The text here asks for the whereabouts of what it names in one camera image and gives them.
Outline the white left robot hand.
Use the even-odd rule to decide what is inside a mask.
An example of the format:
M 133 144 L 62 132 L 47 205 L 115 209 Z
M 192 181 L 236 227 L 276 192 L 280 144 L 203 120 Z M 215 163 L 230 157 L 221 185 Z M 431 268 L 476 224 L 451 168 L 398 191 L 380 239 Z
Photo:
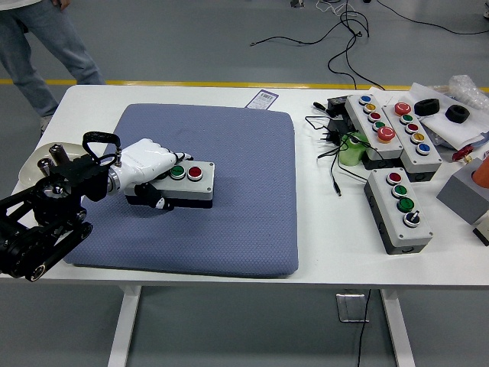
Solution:
M 108 193 L 127 193 L 131 188 L 144 205 L 168 209 L 166 200 L 151 181 L 181 161 L 192 159 L 190 154 L 172 152 L 149 138 L 143 138 L 126 147 L 121 153 L 121 162 L 110 167 Z

